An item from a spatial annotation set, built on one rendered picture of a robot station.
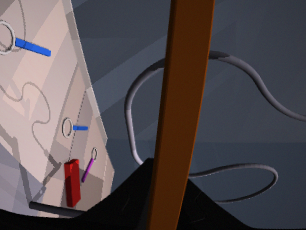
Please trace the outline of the orange bar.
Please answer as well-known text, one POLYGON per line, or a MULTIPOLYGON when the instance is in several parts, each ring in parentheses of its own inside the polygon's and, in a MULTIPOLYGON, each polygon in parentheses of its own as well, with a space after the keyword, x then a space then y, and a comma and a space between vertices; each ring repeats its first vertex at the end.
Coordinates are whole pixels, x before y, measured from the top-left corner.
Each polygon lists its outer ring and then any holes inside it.
POLYGON ((176 230, 204 94, 216 0, 172 0, 146 230, 176 230))

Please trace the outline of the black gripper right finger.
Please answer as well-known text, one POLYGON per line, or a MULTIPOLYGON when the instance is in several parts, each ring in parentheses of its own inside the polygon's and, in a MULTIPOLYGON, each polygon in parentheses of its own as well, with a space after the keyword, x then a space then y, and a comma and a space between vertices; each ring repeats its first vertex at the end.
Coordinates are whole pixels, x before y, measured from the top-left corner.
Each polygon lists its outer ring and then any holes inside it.
POLYGON ((176 230, 306 230, 253 228, 230 215, 188 178, 176 230))

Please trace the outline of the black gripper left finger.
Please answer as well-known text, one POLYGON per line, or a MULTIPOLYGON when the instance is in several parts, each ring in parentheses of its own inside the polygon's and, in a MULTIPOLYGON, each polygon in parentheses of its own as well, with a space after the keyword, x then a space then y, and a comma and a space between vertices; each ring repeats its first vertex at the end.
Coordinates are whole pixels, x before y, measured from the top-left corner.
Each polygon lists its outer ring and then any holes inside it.
POLYGON ((0 230, 146 230, 153 160, 145 159, 116 191, 80 216, 59 219, 0 209, 0 230))

